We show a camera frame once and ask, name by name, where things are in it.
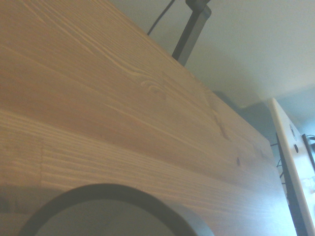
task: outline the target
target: dark circular object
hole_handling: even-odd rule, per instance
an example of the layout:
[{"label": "dark circular object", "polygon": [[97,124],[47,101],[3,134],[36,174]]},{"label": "dark circular object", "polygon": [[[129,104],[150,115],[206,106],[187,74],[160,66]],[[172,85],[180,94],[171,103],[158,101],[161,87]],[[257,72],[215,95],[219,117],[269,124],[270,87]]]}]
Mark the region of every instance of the dark circular object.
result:
[{"label": "dark circular object", "polygon": [[176,236],[198,236],[188,222],[157,198],[119,184],[92,184],[65,192],[39,209],[23,226],[19,236],[35,236],[53,216],[76,204],[93,200],[118,200],[155,216]]},{"label": "dark circular object", "polygon": [[294,145],[294,148],[295,148],[295,151],[296,151],[297,153],[299,153],[299,148],[297,147],[296,144]]}]

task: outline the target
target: wire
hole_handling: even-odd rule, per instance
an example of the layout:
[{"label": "wire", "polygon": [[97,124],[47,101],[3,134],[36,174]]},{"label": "wire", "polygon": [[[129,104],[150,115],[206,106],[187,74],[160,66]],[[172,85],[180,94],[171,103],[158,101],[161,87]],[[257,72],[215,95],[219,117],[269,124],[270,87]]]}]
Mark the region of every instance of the wire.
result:
[{"label": "wire", "polygon": [[152,32],[154,27],[157,25],[157,23],[160,21],[160,19],[163,17],[163,15],[168,11],[168,9],[173,5],[174,2],[175,2],[175,0],[171,0],[171,2],[167,5],[167,7],[164,9],[164,11],[159,15],[157,20],[154,22],[154,24],[150,28],[149,32],[147,33],[147,35],[150,35],[150,33]]},{"label": "wire", "polygon": [[282,164],[281,164],[281,165],[279,165],[279,164],[280,164],[280,162],[281,162],[281,159],[278,161],[277,167],[278,167],[278,166],[282,166]]}]

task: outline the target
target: wood grain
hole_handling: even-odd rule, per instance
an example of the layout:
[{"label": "wood grain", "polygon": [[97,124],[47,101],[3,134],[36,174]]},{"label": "wood grain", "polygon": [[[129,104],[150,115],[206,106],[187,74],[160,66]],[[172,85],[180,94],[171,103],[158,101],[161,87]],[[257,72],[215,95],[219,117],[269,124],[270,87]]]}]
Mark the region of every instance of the wood grain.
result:
[{"label": "wood grain", "polygon": [[295,235],[269,143],[107,1],[0,1],[2,186],[121,183],[215,235]]}]

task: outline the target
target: black cable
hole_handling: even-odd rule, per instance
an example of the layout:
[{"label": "black cable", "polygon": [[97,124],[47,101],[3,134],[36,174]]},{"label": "black cable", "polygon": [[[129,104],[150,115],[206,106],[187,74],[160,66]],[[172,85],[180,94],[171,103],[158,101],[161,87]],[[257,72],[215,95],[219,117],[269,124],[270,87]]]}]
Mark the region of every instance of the black cable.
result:
[{"label": "black cable", "polygon": [[150,35],[150,33],[152,32],[152,30],[154,29],[154,27],[157,25],[157,23],[159,22],[159,20],[163,17],[163,15],[168,11],[168,9],[173,5],[173,3],[175,2],[175,0],[171,0],[171,2],[167,5],[167,7],[164,9],[164,11],[159,15],[159,17],[157,18],[157,20],[154,22],[154,24],[152,25],[151,29],[149,30],[149,32],[147,33],[147,35]]}]

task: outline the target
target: round object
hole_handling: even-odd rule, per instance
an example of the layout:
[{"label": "round object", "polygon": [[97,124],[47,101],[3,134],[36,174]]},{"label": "round object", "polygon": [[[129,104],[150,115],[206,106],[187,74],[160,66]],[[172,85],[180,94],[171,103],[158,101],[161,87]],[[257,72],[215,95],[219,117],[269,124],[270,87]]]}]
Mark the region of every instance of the round object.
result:
[{"label": "round object", "polygon": [[39,209],[18,235],[87,234],[213,236],[187,208],[169,207],[147,193],[118,184],[86,185],[57,196]]}]

